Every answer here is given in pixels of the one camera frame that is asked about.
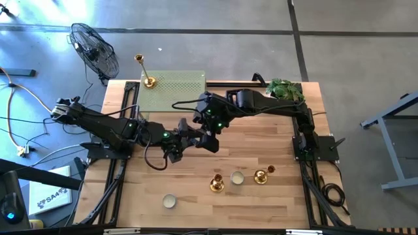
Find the electronic device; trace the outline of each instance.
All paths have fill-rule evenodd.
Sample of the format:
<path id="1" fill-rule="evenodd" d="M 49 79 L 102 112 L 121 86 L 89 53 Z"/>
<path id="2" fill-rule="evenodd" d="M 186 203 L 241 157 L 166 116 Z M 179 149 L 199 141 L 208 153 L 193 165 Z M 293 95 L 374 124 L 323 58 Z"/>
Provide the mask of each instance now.
<path id="1" fill-rule="evenodd" d="M 113 46 L 94 29 L 84 23 L 74 23 L 69 38 L 78 55 L 99 75 L 103 85 L 105 80 L 118 75 L 119 64 Z"/>
<path id="2" fill-rule="evenodd" d="M 20 204 L 16 193 L 9 193 L 0 201 L 0 212 L 6 222 L 14 225 L 24 218 L 25 207 Z"/>
<path id="3" fill-rule="evenodd" d="M 0 214 L 1 231 L 31 228 L 15 171 L 0 176 Z"/>

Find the black bracket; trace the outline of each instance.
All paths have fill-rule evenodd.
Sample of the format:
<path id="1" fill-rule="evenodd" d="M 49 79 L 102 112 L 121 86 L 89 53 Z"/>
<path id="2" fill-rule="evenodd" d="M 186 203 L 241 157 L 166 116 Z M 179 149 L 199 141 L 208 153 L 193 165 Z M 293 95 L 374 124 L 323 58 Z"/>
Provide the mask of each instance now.
<path id="1" fill-rule="evenodd" d="M 260 81 L 260 86 L 261 87 L 267 87 L 267 84 L 264 81 L 264 78 L 258 72 L 254 73 L 253 78 L 251 79 L 251 81 L 253 81 L 253 82 Z"/>
<path id="2" fill-rule="evenodd" d="M 91 139 L 91 143 L 82 143 L 81 146 L 89 150 L 87 157 L 90 159 L 129 159 L 133 151 L 132 148 L 125 148 L 123 151 L 112 151 L 96 136 Z"/>
<path id="3" fill-rule="evenodd" d="M 335 148 L 335 138 L 333 136 L 318 136 L 318 148 L 313 151 L 313 155 L 308 155 L 301 150 L 304 145 L 302 136 L 292 137 L 295 158 L 299 161 L 338 161 L 340 156 Z"/>

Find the green leaves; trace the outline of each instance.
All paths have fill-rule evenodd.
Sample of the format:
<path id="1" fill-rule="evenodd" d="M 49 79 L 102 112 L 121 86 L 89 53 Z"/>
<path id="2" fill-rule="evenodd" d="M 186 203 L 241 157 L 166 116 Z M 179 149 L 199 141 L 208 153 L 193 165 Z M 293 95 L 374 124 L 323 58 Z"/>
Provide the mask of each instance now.
<path id="1" fill-rule="evenodd" d="M 295 84 L 290 81 L 274 78 L 266 88 L 266 94 L 276 94 L 278 99 L 297 101 L 305 99 Z"/>

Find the electric fan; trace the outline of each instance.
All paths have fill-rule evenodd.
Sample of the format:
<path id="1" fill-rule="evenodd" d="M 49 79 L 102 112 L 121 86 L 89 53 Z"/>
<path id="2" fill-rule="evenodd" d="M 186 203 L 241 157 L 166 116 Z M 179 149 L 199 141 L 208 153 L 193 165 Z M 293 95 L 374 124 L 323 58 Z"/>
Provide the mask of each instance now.
<path id="1" fill-rule="evenodd" d="M 99 75 L 103 85 L 105 80 L 115 78 L 119 64 L 113 46 L 107 43 L 90 26 L 84 23 L 71 25 L 71 44 L 84 62 Z"/>

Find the blue light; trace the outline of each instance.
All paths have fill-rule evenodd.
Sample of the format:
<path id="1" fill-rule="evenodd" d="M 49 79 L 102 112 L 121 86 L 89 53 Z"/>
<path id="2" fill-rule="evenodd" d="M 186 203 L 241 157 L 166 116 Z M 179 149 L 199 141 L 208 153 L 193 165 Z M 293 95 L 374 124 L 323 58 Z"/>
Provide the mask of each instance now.
<path id="1" fill-rule="evenodd" d="M 8 213 L 8 214 L 7 214 L 7 217 L 8 217 L 9 219 L 13 219 L 13 218 L 14 218 L 14 214 L 13 214 L 13 213 Z"/>

